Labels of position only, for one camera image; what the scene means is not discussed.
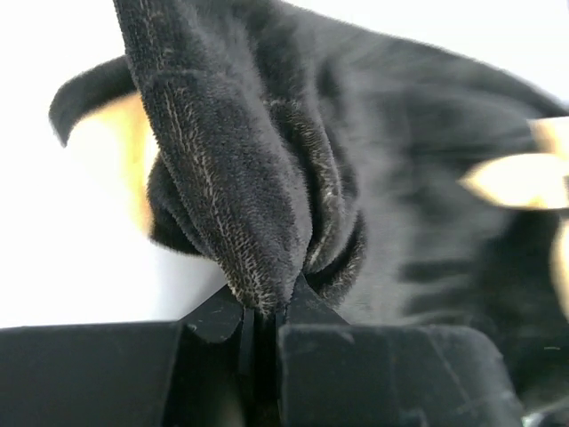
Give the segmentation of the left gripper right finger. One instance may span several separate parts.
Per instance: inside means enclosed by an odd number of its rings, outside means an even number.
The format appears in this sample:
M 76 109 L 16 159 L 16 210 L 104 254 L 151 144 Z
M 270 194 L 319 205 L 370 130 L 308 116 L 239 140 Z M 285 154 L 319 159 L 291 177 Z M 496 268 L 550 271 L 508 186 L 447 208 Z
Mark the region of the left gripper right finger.
M 468 327 L 351 325 L 299 278 L 276 342 L 285 426 L 522 422 L 501 354 Z

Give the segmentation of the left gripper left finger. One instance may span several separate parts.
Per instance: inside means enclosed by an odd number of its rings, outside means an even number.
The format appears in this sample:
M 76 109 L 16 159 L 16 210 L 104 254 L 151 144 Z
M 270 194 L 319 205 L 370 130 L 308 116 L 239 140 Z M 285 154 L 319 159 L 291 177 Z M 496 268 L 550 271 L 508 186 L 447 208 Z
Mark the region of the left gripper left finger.
M 4 426 L 241 426 L 249 315 L 221 290 L 177 321 L 1 333 Z

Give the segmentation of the black beige flower blanket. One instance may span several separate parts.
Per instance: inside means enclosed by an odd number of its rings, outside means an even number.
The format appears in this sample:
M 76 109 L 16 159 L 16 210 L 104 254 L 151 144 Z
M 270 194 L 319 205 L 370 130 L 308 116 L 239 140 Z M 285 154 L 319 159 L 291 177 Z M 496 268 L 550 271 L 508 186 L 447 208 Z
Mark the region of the black beige flower blanket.
M 470 326 L 528 409 L 568 397 L 568 323 L 549 269 L 559 217 L 461 186 L 538 151 L 552 96 L 477 60 L 282 1 L 118 1 L 125 53 L 63 85 L 63 144 L 133 101 L 149 166 L 127 191 L 148 236 L 216 261 L 270 315 L 308 284 L 348 321 Z

